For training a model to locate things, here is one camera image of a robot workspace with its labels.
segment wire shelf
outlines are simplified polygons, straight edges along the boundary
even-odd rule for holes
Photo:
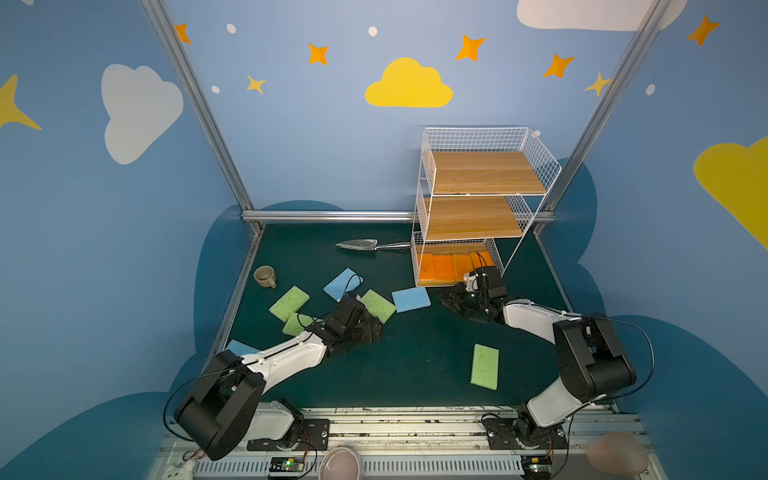
[[[422,136],[421,157],[429,191],[433,195],[438,195],[435,194],[435,152],[522,152],[544,188],[544,191],[531,195],[541,196],[549,192],[561,171],[557,159],[528,127],[427,127]],[[520,193],[505,191],[497,195]]]
[[[498,248],[496,247],[496,241],[492,238],[475,238],[471,240],[446,240],[446,241],[438,241],[438,242],[425,242],[424,238],[422,236],[422,232],[418,230],[414,230],[411,234],[411,261],[413,263],[413,281],[416,286],[450,286],[455,285],[458,282],[458,279],[453,279],[450,281],[446,281],[444,283],[438,283],[438,284],[425,284],[420,285],[419,279],[421,277],[421,261],[420,259],[423,259],[423,254],[426,250],[433,250],[435,247],[447,247],[445,248],[445,254],[450,254],[452,250],[455,250],[456,253],[469,253],[470,251],[478,251],[474,247],[468,248],[470,246],[474,246],[477,244],[482,244],[485,247],[485,250],[488,251],[489,256],[491,257],[491,260],[493,262],[493,266],[495,266],[498,271],[504,275],[505,271],[505,265],[502,262],[502,257],[498,253]]]
[[[425,128],[411,242],[415,284],[425,248],[451,250],[434,248],[440,245],[467,251],[466,244],[482,243],[504,275],[560,172],[528,127]],[[506,263],[494,237],[520,238]]]
[[[419,218],[419,226],[422,228],[422,232],[426,235],[427,227],[429,226],[429,217],[427,216],[427,207],[421,182],[419,182],[419,185],[416,188],[416,212]]]

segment black cable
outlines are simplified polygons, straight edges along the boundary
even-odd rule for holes
[[[173,393],[171,393],[171,394],[168,396],[168,400],[165,402],[165,407],[163,407],[163,425],[165,425],[165,429],[166,429],[166,430],[167,430],[167,431],[168,431],[168,432],[169,432],[171,435],[173,435],[173,436],[175,436],[175,437],[177,437],[177,438],[179,438],[179,439],[185,440],[185,441],[187,441],[187,442],[194,442],[194,440],[193,440],[193,439],[189,439],[188,437],[185,437],[185,436],[179,435],[178,433],[174,432],[173,430],[171,430],[171,429],[170,429],[170,426],[168,425],[168,420],[167,420],[165,417],[166,417],[166,415],[168,414],[168,406],[170,405],[170,401],[173,399],[173,397],[175,397],[175,396],[176,396],[176,394],[177,394],[177,393],[179,393],[179,390],[181,390],[181,389],[182,389],[182,388],[183,388],[185,385],[188,385],[188,384],[190,384],[190,383],[194,382],[195,380],[198,380],[198,379],[202,379],[202,378],[203,378],[203,377],[205,377],[205,376],[211,376],[211,375],[220,375],[220,374],[222,374],[222,373],[225,373],[225,372],[229,372],[229,371],[231,371],[231,370],[235,370],[237,367],[241,367],[241,366],[249,366],[249,365],[253,365],[254,363],[258,363],[258,362],[259,362],[259,360],[254,360],[254,361],[252,361],[252,362],[243,363],[243,364],[241,364],[241,365],[238,365],[238,366],[234,366],[233,368],[224,369],[224,370],[218,370],[217,372],[203,373],[203,374],[201,374],[201,375],[198,375],[198,376],[194,377],[192,380],[187,380],[186,382],[184,382],[184,383],[182,383],[181,385],[179,385],[179,388],[175,389],[175,390],[174,390],[174,392],[173,392]]]
[[[483,420],[485,420],[485,417],[486,417],[486,416],[496,417],[496,418],[497,418],[497,419],[499,419],[499,420],[503,420],[503,418],[502,418],[502,417],[500,417],[500,416],[498,416],[498,415],[496,415],[496,414],[495,414],[495,413],[493,413],[493,412],[487,412],[487,413],[483,413],[483,414],[480,416],[480,424],[481,424],[481,425],[483,426],[483,428],[485,429],[485,432],[486,432],[486,433],[492,433],[492,434],[494,434],[494,435],[498,435],[498,432],[494,432],[494,431],[493,431],[493,430],[491,430],[490,428],[486,427],[486,426],[485,426],[485,423],[483,423]]]
[[[300,443],[306,443],[307,445],[309,445],[309,446],[310,446],[310,448],[311,448],[312,450],[314,450],[314,451],[315,451],[315,459],[314,459],[314,460],[312,460],[312,466],[311,466],[311,467],[309,467],[309,468],[304,468],[304,473],[303,473],[303,474],[301,474],[301,475],[299,475],[298,477],[296,477],[296,480],[299,480],[299,478],[302,478],[304,475],[306,475],[306,474],[310,473],[310,472],[311,472],[311,471],[312,471],[312,470],[315,468],[315,464],[317,463],[317,449],[315,448],[315,446],[314,446],[314,445],[312,445],[312,442],[309,442],[309,441],[305,442],[304,440],[299,440],[299,442],[300,442]]]
[[[569,312],[566,312],[565,310],[558,310],[556,308],[552,308],[551,306],[541,305],[540,303],[536,303],[536,302],[531,302],[531,303],[529,303],[529,305],[540,306],[541,308],[545,308],[547,310],[551,310],[552,312],[559,313],[562,316],[573,316],[573,317],[586,317],[586,316],[589,316],[589,315],[579,315],[578,313],[569,313]]]
[[[313,323],[315,323],[315,322],[317,321],[317,319],[316,319],[315,317],[313,317],[313,316],[310,316],[310,318],[312,319],[312,321],[311,321],[311,322],[309,322],[309,324],[307,324],[307,325],[304,325],[303,323],[301,323],[301,316],[302,316],[302,315],[304,315],[304,316],[309,316],[309,315],[306,315],[306,314],[304,314],[304,313],[297,313],[297,314],[296,314],[296,321],[299,323],[299,325],[301,325],[301,326],[302,326],[302,328],[306,328],[306,327],[308,327],[308,326],[312,325]]]
[[[632,322],[625,322],[623,320],[616,320],[616,319],[612,319],[612,318],[607,318],[605,316],[597,316],[597,317],[593,317],[593,318],[602,318],[602,319],[605,319],[605,320],[610,320],[611,322],[619,322],[619,323],[624,323],[626,325],[632,325],[634,328],[640,330],[643,333],[643,335],[645,335],[645,339],[648,341],[648,349],[650,350],[650,372],[648,372],[648,377],[646,377],[645,381],[642,382],[640,384],[640,386],[638,386],[636,389],[634,389],[634,390],[632,390],[630,392],[622,393],[621,395],[610,396],[610,397],[604,398],[602,400],[620,399],[622,397],[629,396],[629,395],[632,395],[633,393],[639,392],[640,389],[645,387],[648,384],[648,382],[650,382],[650,379],[653,378],[653,376],[654,376],[654,372],[656,372],[656,356],[654,355],[654,344],[650,342],[650,337],[648,336],[647,333],[645,333],[645,330],[643,330],[643,328],[641,326],[636,325],[636,324],[634,324]]]
[[[357,284],[357,286],[360,286],[360,284],[362,283],[362,277],[357,273],[353,273],[352,276],[349,278],[349,280],[346,281],[346,285],[344,286],[344,291],[341,292],[341,296],[344,296],[346,294],[346,289],[349,288],[349,282],[351,282],[352,279],[355,277],[357,277],[357,279],[359,280],[359,283]]]
[[[563,471],[563,468],[565,468],[565,464],[568,463],[568,455],[571,453],[571,427],[574,424],[574,414],[576,412],[571,413],[571,421],[568,423],[568,436],[565,438],[565,460],[563,460],[563,465],[560,465],[560,468],[549,478],[549,480],[552,480],[554,477],[560,475],[560,472]]]
[[[472,251],[472,252],[470,252],[469,256],[471,257],[473,253],[478,256],[480,266],[488,266],[488,263],[485,261],[485,258],[483,258],[483,256],[480,254],[480,252]]]

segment yellow star decal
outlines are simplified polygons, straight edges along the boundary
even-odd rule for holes
[[[712,31],[719,26],[719,23],[710,22],[710,19],[705,15],[699,28],[697,28],[694,33],[690,34],[688,40],[695,40],[699,46],[704,45],[704,40],[707,40],[707,35],[712,33]]]
[[[482,42],[484,42],[485,39],[478,38],[477,40],[472,40],[466,35],[462,35],[462,37],[464,37],[464,45],[462,45],[462,50],[456,55],[456,60],[471,58],[472,60],[477,61],[478,48],[480,48],[480,45],[482,45]]]
[[[248,75],[248,80],[250,80],[250,85],[248,85],[246,90],[258,90],[260,94],[264,95],[264,92],[261,91],[261,84],[266,80],[255,81],[250,77],[250,75]]]
[[[24,115],[24,112],[16,107],[14,96],[16,95],[16,84],[18,76],[12,75],[5,85],[0,87],[0,127],[12,121],[32,127],[35,130],[42,130],[30,117]]]
[[[318,61],[323,65],[328,65],[326,62],[326,51],[328,51],[328,47],[316,47],[310,43],[310,63]]]
[[[187,37],[187,24],[183,23],[181,25],[175,25],[176,27],[176,33],[179,34],[179,40],[183,41],[184,43],[191,44],[190,38]]]
[[[598,72],[598,79],[590,85],[589,87],[585,88],[584,91],[587,90],[594,90],[598,93],[598,97],[603,92],[603,87],[608,84],[608,82],[611,81],[611,79],[603,80],[603,76]]]
[[[571,61],[573,61],[575,57],[570,58],[560,58],[557,55],[552,55],[552,66],[544,72],[542,77],[548,77],[549,75],[557,75],[560,78],[563,78],[563,74],[565,73],[565,67],[568,66]]]

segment white cloud decal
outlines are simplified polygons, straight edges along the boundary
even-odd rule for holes
[[[518,19],[532,28],[635,31],[653,0],[520,0]],[[666,28],[687,0],[673,0],[661,19]]]
[[[123,165],[139,158],[184,109],[179,87],[144,66],[108,66],[101,76],[101,97],[110,118],[104,142]]]

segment red wire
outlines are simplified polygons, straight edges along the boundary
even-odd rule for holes
[[[306,439],[306,448],[304,449],[304,458],[301,459],[301,462],[304,463],[306,462],[306,454],[307,452],[310,451],[310,436],[307,435],[306,433],[303,433],[302,435],[304,435],[304,438]]]

